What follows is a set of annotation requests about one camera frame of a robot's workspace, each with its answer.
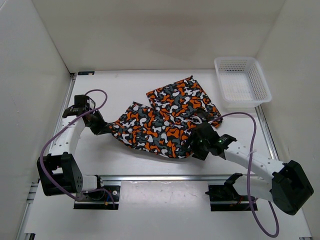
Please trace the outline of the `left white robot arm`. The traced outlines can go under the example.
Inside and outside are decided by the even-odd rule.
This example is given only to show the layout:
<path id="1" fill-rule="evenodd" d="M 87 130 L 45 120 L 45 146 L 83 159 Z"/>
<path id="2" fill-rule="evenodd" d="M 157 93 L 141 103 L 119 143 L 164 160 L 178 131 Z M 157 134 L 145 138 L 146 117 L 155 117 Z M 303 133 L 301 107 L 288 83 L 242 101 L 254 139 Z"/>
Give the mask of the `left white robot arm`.
<path id="1" fill-rule="evenodd" d="M 54 139 L 48 154 L 42 153 L 37 160 L 37 169 L 46 196 L 86 193 L 93 200 L 100 200 L 105 188 L 100 176 L 83 175 L 74 158 L 78 141 L 85 128 L 94 135 L 109 134 L 111 130 L 103 119 L 96 103 L 86 94 L 75 95 L 74 104 L 64 110 L 61 130 Z"/>

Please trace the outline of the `white plastic basket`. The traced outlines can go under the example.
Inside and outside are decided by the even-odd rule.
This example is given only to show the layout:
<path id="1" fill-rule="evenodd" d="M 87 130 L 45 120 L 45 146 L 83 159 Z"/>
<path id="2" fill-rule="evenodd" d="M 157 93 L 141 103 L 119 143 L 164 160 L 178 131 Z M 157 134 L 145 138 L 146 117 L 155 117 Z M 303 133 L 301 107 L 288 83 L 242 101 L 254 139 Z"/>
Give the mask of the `white plastic basket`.
<path id="1" fill-rule="evenodd" d="M 255 58 L 217 57 L 214 67 L 224 108 L 248 110 L 272 100 L 263 70 Z"/>

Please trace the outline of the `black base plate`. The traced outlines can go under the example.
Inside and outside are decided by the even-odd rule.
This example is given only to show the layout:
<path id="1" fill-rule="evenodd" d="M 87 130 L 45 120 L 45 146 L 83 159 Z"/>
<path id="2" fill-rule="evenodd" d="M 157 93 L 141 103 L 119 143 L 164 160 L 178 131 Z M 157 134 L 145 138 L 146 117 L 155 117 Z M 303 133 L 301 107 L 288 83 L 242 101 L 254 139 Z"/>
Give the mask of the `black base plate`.
<path id="1" fill-rule="evenodd" d="M 211 212 L 250 211 L 247 195 L 239 195 L 226 185 L 208 185 L 205 192 L 209 196 Z"/>
<path id="2" fill-rule="evenodd" d="M 105 191 L 77 193 L 76 196 L 80 198 L 79 201 L 74 201 L 73 208 L 75 210 L 118 210 L 120 195 L 121 195 L 121 182 L 120 181 L 104 181 L 104 188 L 111 194 Z"/>

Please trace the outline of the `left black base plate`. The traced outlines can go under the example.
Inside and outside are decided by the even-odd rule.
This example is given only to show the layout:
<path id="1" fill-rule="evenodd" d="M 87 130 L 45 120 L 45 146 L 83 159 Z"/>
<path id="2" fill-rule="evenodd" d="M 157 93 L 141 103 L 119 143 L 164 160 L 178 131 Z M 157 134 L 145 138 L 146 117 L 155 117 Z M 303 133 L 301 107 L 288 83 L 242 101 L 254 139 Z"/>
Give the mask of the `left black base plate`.
<path id="1" fill-rule="evenodd" d="M 118 210 L 120 195 L 121 195 L 121 182 L 120 181 L 104 181 L 104 188 L 111 194 L 105 191 L 77 193 L 76 196 L 80 198 L 79 201 L 74 201 L 73 208 L 75 210 Z"/>

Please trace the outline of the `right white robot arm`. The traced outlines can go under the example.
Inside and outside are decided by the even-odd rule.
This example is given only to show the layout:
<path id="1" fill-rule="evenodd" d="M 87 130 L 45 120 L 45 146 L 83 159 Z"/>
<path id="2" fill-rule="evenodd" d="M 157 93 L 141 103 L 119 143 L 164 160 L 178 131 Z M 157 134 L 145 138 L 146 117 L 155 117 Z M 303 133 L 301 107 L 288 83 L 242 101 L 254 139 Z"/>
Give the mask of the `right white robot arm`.
<path id="1" fill-rule="evenodd" d="M 204 161 L 208 154 L 212 154 L 250 169 L 257 175 L 257 178 L 247 181 L 245 175 L 234 173 L 223 185 L 207 191 L 211 199 L 235 201 L 241 196 L 264 199 L 293 216 L 314 193 L 298 162 L 291 160 L 285 163 L 250 152 L 250 149 L 235 137 L 219 135 L 207 122 L 191 131 L 183 147 L 191 150 L 194 158 Z"/>

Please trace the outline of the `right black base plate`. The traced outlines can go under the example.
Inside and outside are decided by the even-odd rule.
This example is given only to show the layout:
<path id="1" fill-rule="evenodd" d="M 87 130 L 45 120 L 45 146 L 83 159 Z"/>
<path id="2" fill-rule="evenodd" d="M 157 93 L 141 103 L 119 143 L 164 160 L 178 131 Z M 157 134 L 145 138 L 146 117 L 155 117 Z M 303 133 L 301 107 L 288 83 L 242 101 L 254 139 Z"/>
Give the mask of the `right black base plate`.
<path id="1" fill-rule="evenodd" d="M 211 212 L 250 211 L 247 195 L 239 195 L 226 185 L 208 185 L 205 192 L 209 196 Z"/>

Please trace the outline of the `orange camouflage shorts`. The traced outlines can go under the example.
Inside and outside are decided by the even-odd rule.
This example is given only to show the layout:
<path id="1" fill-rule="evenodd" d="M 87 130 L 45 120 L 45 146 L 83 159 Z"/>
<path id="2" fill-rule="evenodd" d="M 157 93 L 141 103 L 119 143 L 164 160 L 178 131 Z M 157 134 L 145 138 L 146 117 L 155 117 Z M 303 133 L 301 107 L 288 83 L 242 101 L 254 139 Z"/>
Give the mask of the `orange camouflage shorts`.
<path id="1" fill-rule="evenodd" d="M 133 150 L 170 159 L 192 154 L 185 147 L 203 122 L 217 128 L 223 119 L 216 105 L 192 76 L 146 93 L 150 105 L 133 102 L 118 120 L 108 123 L 112 136 Z"/>

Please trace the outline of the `aluminium front rail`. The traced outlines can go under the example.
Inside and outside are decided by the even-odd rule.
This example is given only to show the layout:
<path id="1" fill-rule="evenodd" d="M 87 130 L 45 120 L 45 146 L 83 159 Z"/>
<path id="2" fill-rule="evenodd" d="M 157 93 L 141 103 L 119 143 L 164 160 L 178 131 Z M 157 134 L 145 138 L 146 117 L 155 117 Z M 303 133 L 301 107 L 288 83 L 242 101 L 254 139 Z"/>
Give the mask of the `aluminium front rail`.
<path id="1" fill-rule="evenodd" d="M 101 175 L 104 181 L 225 181 L 231 174 Z"/>

